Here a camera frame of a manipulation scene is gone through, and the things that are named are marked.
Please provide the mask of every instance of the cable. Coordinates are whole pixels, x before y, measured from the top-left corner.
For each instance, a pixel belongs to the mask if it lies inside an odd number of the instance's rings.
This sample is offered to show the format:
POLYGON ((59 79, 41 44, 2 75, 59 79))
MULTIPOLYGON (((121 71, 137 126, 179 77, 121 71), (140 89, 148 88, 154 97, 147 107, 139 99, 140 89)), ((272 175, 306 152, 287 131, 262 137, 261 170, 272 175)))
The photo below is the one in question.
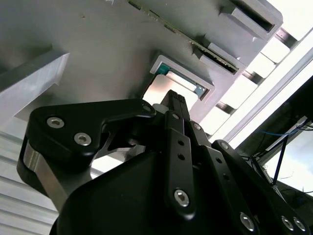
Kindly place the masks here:
POLYGON ((313 131, 313 127, 304 123, 304 124, 297 126, 293 131, 290 131, 289 133, 278 134, 278 133, 267 132, 267 131, 260 131, 260 132, 262 132, 264 134, 272 135, 272 136, 288 136, 288 135, 292 135, 292 134, 296 133, 298 130, 313 131))
POLYGON ((267 132, 267 131, 260 131, 260 132, 262 132, 264 134, 272 135, 272 136, 288 136, 288 135, 296 133, 297 131, 299 131, 298 128, 294 129, 293 131, 291 131, 289 133, 284 133, 284 134, 277 134, 277 133, 272 133, 272 132, 267 132))

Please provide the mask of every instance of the rectangular slot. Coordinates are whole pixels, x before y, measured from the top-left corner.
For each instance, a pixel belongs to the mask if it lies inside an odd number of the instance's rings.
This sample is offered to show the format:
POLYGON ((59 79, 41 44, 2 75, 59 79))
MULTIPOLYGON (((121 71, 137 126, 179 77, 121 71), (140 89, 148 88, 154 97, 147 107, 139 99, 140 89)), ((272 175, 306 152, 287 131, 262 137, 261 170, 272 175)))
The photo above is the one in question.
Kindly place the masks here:
POLYGON ((232 108, 231 106, 224 104, 223 102, 218 102, 216 104, 216 107, 218 107, 219 109, 223 110, 225 113, 232 115, 236 109, 232 108))
POLYGON ((242 10, 250 19, 256 22, 260 27, 262 27, 266 32, 270 32, 274 27, 274 24, 271 24, 267 20, 265 20, 262 16, 260 16, 256 11, 251 9, 248 5, 243 2, 235 1, 234 4, 242 10))
POLYGON ((235 74, 237 72, 237 70, 233 69, 232 67, 228 66, 227 64, 223 63, 222 61, 220 61, 218 58, 216 58, 215 56, 206 53, 205 51, 203 51, 203 54, 209 58, 210 60, 214 61, 216 64, 218 64, 219 66, 222 66, 224 69, 226 69, 227 71, 229 71, 231 74, 235 74))
POLYGON ((167 28, 168 30, 170 30, 173 33, 176 33, 175 30, 173 30, 170 26, 168 26, 167 24, 164 25, 165 28, 167 28))
POLYGON ((132 5, 134 8, 136 8, 137 10, 141 10, 141 7, 140 6, 138 6, 136 3, 134 3, 134 2, 132 2, 132 1, 128 1, 128 3, 130 4, 130 5, 132 5))

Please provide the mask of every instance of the teal component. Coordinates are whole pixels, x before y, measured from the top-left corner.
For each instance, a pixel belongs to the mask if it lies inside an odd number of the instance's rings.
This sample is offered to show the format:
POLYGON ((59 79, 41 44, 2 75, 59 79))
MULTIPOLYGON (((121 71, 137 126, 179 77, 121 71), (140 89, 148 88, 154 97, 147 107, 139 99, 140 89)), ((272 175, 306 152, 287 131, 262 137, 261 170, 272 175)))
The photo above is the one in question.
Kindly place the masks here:
POLYGON ((197 88, 194 91, 195 94, 197 94, 197 96, 200 98, 204 93, 205 93, 205 88, 200 86, 199 84, 195 83, 194 81, 192 81, 189 77, 186 77, 185 75, 181 74, 180 72, 177 72, 176 70, 172 69, 171 67, 169 67, 168 65, 162 63, 157 71, 156 71, 156 75, 166 75, 169 71, 177 74, 179 77, 185 79, 186 81, 188 81, 189 83, 195 85, 197 88))

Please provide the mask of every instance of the blue cable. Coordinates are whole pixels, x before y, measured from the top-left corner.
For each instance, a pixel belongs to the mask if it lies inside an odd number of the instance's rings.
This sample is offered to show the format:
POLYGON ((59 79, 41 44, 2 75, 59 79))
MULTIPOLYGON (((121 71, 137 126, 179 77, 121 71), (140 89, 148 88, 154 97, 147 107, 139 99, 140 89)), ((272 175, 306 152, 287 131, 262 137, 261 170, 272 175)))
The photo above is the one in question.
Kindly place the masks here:
POLYGON ((272 133, 272 132, 267 132, 267 131, 260 131, 264 134, 268 134, 268 135, 272 135, 272 136, 287 136, 287 135, 291 135, 296 133, 297 131, 299 131, 298 128, 294 129, 293 131, 289 132, 289 133, 284 133, 284 134, 277 134, 277 133, 272 133))

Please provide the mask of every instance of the silver screw head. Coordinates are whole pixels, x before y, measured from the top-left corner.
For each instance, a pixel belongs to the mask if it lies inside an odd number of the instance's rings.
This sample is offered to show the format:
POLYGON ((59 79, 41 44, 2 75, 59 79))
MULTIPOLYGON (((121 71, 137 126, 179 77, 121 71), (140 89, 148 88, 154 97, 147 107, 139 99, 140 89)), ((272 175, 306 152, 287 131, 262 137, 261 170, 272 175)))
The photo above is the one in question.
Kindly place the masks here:
POLYGON ((49 127, 56 128, 56 129, 64 127, 63 120, 58 117, 51 117, 51 118, 49 117, 47 120, 47 124, 49 127))
POLYGON ((243 212, 240 213, 240 221, 250 232, 254 231, 253 221, 243 212))
POLYGON ((194 123, 194 127, 195 127, 197 130, 201 130, 200 125, 199 125, 199 124, 197 124, 197 123, 194 123))
POLYGON ((282 216, 282 222, 290 231, 293 231, 293 225, 286 219, 286 217, 282 216))
POLYGON ((182 207, 187 207, 189 205, 189 197, 183 190, 177 189, 174 192, 174 198, 182 207))
POLYGON ((172 114, 172 116, 176 119, 179 119, 179 117, 176 114, 172 114))
POLYGON ((228 145, 224 142, 221 142, 221 146, 226 150, 229 149, 228 145))
POLYGON ((88 146, 91 144, 91 138, 86 133, 77 133, 74 136, 74 140, 77 144, 82 146, 88 146))
POLYGON ((301 221, 300 221, 299 219, 297 219, 296 217, 294 217, 293 220, 294 220, 296 226, 298 226, 299 229, 301 229, 302 231, 305 232, 305 227, 304 227, 304 225, 301 223, 301 221))

